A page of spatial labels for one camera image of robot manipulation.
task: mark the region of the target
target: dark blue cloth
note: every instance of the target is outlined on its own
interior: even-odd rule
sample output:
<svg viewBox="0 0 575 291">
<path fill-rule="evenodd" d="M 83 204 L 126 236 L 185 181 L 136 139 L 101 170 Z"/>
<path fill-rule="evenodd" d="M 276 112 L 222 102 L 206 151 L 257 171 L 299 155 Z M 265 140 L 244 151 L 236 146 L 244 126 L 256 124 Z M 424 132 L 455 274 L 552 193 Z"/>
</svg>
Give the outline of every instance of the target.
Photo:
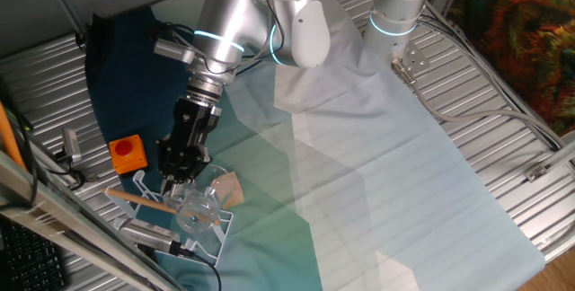
<svg viewBox="0 0 575 291">
<path fill-rule="evenodd" d="M 184 64 L 154 53 L 150 39 L 158 21 L 138 9 L 110 20 L 94 16 L 86 52 L 86 80 L 94 113 L 106 142 L 138 134 L 146 150 L 146 182 L 159 190 L 155 140 L 173 127 L 173 106 L 185 93 L 190 74 Z M 122 180 L 137 193 L 130 178 Z"/>
</svg>

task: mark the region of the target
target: metal clamp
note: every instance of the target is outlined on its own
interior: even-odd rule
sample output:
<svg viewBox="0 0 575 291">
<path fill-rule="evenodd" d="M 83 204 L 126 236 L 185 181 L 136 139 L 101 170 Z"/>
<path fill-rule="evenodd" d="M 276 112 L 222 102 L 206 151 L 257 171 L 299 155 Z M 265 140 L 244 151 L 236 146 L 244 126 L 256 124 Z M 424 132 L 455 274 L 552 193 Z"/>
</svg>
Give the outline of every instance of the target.
<svg viewBox="0 0 575 291">
<path fill-rule="evenodd" d="M 190 64 L 196 53 L 187 46 L 159 39 L 154 44 L 154 53 Z"/>
<path fill-rule="evenodd" d="M 554 169 L 562 167 L 573 158 L 575 158 L 575 141 L 567 144 L 565 147 L 557 151 L 557 153 L 529 169 L 525 173 L 525 176 L 529 182 L 534 182 L 545 176 L 547 173 L 552 172 Z"/>
</svg>

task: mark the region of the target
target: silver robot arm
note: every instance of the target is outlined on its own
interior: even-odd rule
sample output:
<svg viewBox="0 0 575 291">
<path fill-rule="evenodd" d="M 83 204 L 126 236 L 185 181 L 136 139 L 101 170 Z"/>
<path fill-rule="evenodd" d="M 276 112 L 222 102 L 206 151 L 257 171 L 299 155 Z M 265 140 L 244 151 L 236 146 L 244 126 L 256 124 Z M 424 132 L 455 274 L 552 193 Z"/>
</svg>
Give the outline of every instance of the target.
<svg viewBox="0 0 575 291">
<path fill-rule="evenodd" d="M 193 180 L 211 162 L 204 144 L 221 113 L 216 104 L 248 49 L 252 61 L 316 67 L 329 47 L 319 0 L 206 0 L 189 47 L 158 40 L 156 53 L 184 61 L 191 73 L 172 133 L 156 141 L 161 192 L 176 193 L 177 183 Z"/>
<path fill-rule="evenodd" d="M 425 0 L 374 0 L 364 41 L 388 66 L 407 55 Z"/>
</svg>

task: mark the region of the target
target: metal grating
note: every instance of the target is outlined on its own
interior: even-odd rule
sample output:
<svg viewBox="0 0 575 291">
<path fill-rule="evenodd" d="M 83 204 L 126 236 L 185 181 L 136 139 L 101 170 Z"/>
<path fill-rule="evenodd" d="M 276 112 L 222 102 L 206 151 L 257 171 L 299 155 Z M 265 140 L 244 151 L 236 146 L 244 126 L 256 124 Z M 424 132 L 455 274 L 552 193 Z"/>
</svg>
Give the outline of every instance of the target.
<svg viewBox="0 0 575 291">
<path fill-rule="evenodd" d="M 450 41 L 425 27 L 414 31 L 413 41 L 431 63 L 430 69 L 416 78 L 432 107 L 452 116 L 512 109 L 488 76 Z M 575 179 L 569 168 L 551 172 L 535 183 L 525 177 L 528 169 L 553 154 L 525 122 L 491 116 L 439 124 L 493 197 L 539 249 L 574 224 Z M 545 259 L 552 260 L 572 245 L 563 245 Z"/>
<path fill-rule="evenodd" d="M 125 216 L 102 194 L 103 187 L 121 189 L 121 184 L 93 113 L 85 81 L 84 52 L 76 45 L 74 35 L 0 61 L 0 75 L 34 126 L 32 134 L 50 152 L 62 148 L 61 128 L 76 128 L 82 162 L 75 167 L 98 175 L 97 183 L 86 182 L 76 195 L 108 222 Z M 67 290 L 131 287 L 72 252 L 64 257 L 70 277 Z"/>
<path fill-rule="evenodd" d="M 373 0 L 338 0 L 363 31 Z M 417 75 L 430 104 L 453 115 L 479 110 L 511 109 L 490 79 L 449 41 L 418 27 L 414 42 L 431 68 Z M 70 35 L 0 61 L 0 74 L 13 89 L 34 136 L 50 152 L 62 146 L 60 129 L 76 128 L 83 152 L 78 169 L 95 172 L 97 183 L 86 183 L 76 194 L 108 222 L 125 216 L 102 187 L 121 189 L 110 154 L 93 114 L 84 74 L 84 52 Z M 545 246 L 575 222 L 575 181 L 567 169 L 530 184 L 523 172 L 552 153 L 525 123 L 488 117 L 467 123 L 440 123 L 486 187 L 538 247 Z M 546 256 L 566 250 L 566 244 Z M 69 252 L 68 290 L 131 290 L 131 286 Z"/>
</svg>

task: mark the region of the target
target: glass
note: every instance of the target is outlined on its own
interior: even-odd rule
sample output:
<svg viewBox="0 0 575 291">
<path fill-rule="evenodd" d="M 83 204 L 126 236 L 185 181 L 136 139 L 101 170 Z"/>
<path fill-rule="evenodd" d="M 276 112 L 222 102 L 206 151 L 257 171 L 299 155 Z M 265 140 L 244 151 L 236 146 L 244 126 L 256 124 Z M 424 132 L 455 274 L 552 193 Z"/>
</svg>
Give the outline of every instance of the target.
<svg viewBox="0 0 575 291">
<path fill-rule="evenodd" d="M 207 231 L 219 220 L 219 211 L 234 193 L 234 183 L 221 166 L 210 164 L 184 192 L 176 215 L 180 228 L 195 234 Z"/>
</svg>

